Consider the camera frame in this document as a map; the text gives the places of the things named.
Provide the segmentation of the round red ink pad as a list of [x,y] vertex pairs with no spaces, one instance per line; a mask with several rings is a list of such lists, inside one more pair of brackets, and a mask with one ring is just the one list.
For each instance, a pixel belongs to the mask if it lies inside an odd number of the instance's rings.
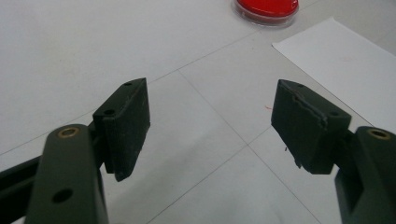
[[233,0],[233,10],[252,23],[281,27],[292,23],[299,0]]

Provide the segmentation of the white paper sheet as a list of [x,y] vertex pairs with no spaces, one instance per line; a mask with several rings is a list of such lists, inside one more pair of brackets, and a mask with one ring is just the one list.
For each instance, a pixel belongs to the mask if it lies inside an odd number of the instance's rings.
[[273,47],[375,127],[396,133],[396,56],[333,18]]

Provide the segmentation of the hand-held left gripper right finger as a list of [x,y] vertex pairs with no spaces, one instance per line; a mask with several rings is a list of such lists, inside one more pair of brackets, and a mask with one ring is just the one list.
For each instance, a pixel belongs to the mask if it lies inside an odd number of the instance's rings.
[[351,116],[303,84],[280,79],[271,124],[298,167],[334,179],[343,224],[396,224],[396,134],[348,127]]

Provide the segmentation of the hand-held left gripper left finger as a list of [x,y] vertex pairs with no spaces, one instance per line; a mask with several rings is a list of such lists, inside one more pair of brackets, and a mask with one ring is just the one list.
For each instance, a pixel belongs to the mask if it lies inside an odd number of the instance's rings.
[[102,166],[121,182],[136,164],[149,130],[144,78],[126,82],[88,126],[51,132],[39,160],[24,224],[108,224]]

